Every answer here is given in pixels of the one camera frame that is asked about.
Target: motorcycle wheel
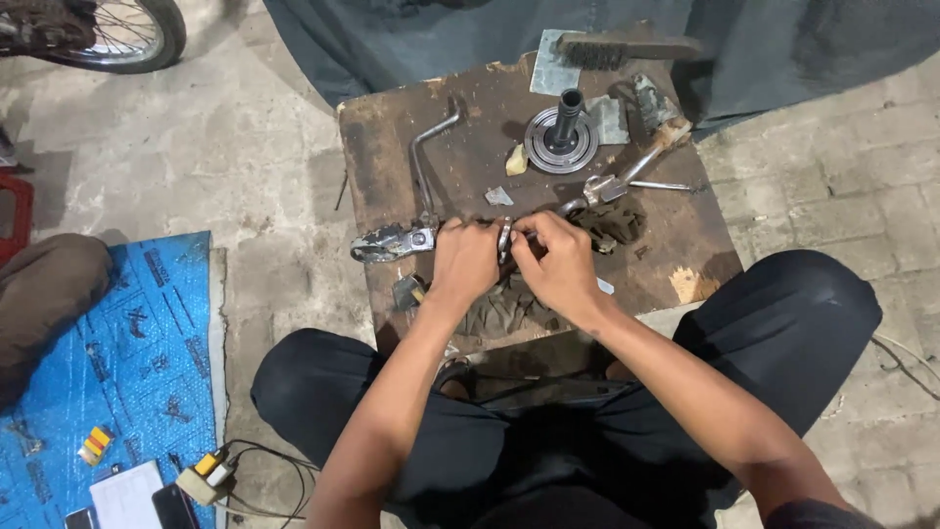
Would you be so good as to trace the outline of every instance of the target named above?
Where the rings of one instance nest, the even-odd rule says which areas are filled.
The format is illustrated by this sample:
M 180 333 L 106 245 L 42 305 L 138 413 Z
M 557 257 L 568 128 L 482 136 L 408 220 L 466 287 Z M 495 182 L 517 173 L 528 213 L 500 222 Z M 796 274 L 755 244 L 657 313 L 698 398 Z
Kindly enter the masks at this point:
M 96 0 L 95 45 L 41 58 L 96 72 L 147 73 L 180 60 L 186 23 L 173 0 Z

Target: paper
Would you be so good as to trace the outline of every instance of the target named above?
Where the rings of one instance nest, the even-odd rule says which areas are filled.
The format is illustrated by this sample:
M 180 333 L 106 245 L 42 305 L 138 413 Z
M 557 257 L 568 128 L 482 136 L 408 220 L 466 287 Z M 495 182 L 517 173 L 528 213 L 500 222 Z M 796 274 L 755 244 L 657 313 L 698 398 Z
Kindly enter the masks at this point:
M 101 529 L 161 529 L 153 493 L 164 487 L 156 461 L 149 461 L 91 486 Z

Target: black pants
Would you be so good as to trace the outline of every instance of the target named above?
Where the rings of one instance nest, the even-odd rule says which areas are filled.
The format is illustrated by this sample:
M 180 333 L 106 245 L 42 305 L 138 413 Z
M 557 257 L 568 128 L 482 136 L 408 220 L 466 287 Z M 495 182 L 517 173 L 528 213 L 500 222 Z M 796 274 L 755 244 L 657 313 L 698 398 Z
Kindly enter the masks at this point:
M 673 340 L 804 435 L 881 321 L 871 287 L 819 252 L 754 264 L 685 315 Z M 261 418 L 313 463 L 329 456 L 383 359 L 317 329 L 293 332 L 258 369 Z M 466 527 L 508 494 L 580 481 L 658 527 L 713 526 L 738 484 L 641 384 L 503 416 L 432 392 L 386 509 L 410 527 Z

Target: wooden workbench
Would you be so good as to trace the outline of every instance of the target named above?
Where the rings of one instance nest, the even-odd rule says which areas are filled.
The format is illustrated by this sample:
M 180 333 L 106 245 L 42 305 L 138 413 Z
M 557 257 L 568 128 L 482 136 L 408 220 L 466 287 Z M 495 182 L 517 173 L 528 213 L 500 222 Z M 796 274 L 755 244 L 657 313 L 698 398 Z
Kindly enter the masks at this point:
M 338 109 L 339 128 L 352 187 L 356 226 L 360 233 L 391 222 L 408 226 L 422 208 L 407 146 L 418 133 L 445 118 L 447 97 L 465 102 L 466 119 L 426 141 L 422 168 L 431 181 L 434 203 L 442 218 L 479 215 L 522 216 L 580 196 L 591 174 L 608 174 L 638 157 L 639 134 L 631 127 L 630 145 L 602 146 L 594 161 L 569 175 L 542 173 L 531 165 L 507 177 L 506 159 L 523 139 L 528 121 L 557 97 L 529 92 L 535 54 L 515 65 L 493 63 L 468 72 L 431 79 L 408 87 L 360 97 Z M 631 94 L 629 80 L 645 73 L 675 102 L 675 92 L 662 62 L 634 61 L 621 72 L 582 72 L 579 88 L 586 98 L 609 93 Z M 648 141 L 641 136 L 641 141 Z M 693 145 L 663 157 L 642 179 L 699 187 L 708 183 Z M 502 185 L 512 206 L 491 206 L 483 194 Z M 635 189 L 636 209 L 646 215 L 640 238 L 611 256 L 595 254 L 598 277 L 614 285 L 621 307 L 633 314 L 649 313 L 699 301 L 741 271 L 728 228 L 714 194 Z M 350 266 L 357 265 L 350 258 Z M 366 265 L 366 282 L 380 352 L 385 354 L 404 335 L 406 314 L 393 311 L 392 284 L 417 271 L 429 280 L 433 253 L 394 263 Z M 494 349 L 542 338 L 552 331 L 526 322 L 499 340 L 455 336 L 449 355 Z

